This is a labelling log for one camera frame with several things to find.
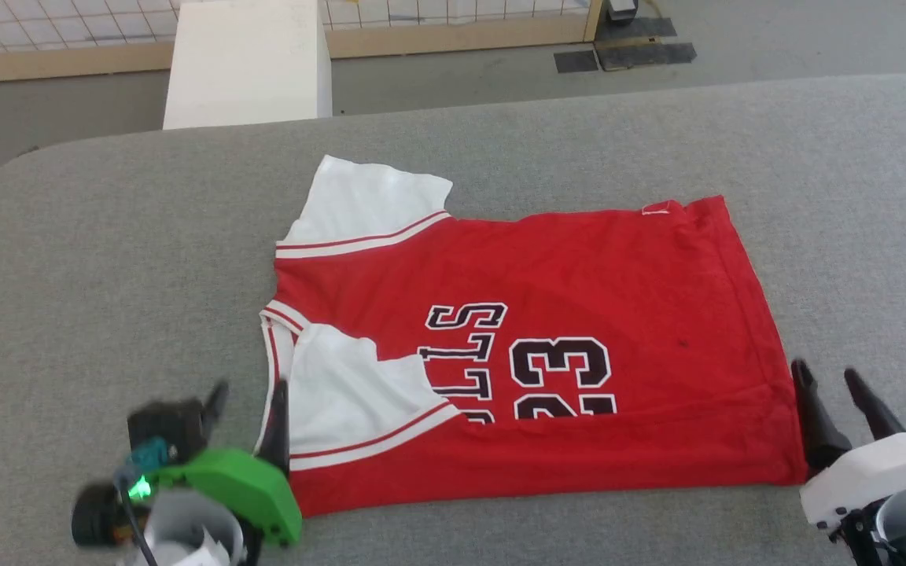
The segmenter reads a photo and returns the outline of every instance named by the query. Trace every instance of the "gray fabric surface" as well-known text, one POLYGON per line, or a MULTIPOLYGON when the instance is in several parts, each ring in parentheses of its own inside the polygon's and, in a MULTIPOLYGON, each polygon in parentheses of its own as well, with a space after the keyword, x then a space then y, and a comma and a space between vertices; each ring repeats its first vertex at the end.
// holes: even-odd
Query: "gray fabric surface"
MULTIPOLYGON (((0 564, 105 564, 73 498, 126 449, 126 412, 227 377, 215 443, 256 436, 274 239, 324 153, 452 179, 454 215, 725 194, 790 355, 853 441, 840 372, 906 423, 906 76, 158 132, 0 169, 0 564)), ((549 495, 309 520, 264 564, 848 564, 794 488, 549 495)))

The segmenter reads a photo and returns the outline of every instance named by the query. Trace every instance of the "red basketball jersey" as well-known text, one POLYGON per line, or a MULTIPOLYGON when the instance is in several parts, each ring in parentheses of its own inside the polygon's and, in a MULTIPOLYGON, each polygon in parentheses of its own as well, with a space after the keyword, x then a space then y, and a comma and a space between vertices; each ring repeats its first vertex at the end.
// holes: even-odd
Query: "red basketball jersey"
POLYGON ((449 189, 327 157, 278 244, 262 315, 305 516, 805 478, 722 197, 490 222, 449 189))

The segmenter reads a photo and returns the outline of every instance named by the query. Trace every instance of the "green led light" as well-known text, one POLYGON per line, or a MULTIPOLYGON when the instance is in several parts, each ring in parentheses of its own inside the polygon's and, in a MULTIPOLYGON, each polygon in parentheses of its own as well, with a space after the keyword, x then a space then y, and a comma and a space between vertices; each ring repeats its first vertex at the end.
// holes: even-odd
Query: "green led light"
POLYGON ((134 486, 128 490, 128 497, 133 499, 138 499, 141 501, 144 498, 148 498, 152 494, 152 486, 149 486, 148 481, 144 476, 139 477, 139 480, 136 481, 134 486))

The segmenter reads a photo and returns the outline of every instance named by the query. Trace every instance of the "gray floor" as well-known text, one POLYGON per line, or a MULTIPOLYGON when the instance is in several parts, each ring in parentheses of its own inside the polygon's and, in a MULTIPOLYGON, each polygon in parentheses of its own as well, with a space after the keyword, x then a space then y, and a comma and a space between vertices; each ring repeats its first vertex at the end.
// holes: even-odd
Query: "gray floor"
MULTIPOLYGON (((677 86, 906 72, 906 0, 658 0, 693 64, 558 75, 582 46, 335 61, 335 114, 677 86)), ((653 15, 643 3, 640 15, 653 15)), ((158 129, 167 74, 0 83, 0 165, 34 147, 158 129)))

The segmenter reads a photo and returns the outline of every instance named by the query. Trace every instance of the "white grid wall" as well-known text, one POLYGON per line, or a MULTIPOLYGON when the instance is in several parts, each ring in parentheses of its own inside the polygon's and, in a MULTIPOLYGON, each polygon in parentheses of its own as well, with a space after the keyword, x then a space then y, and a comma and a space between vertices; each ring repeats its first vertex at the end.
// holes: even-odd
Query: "white grid wall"
POLYGON ((181 0, 0 0, 0 53, 172 42, 181 0))
POLYGON ((327 29, 457 25, 510 18, 582 15, 589 0, 319 0, 327 29))
MULTIPOLYGON (((172 42, 180 4, 204 0, 0 0, 0 53, 172 42)), ((326 29, 585 15, 589 0, 316 0, 326 29)))

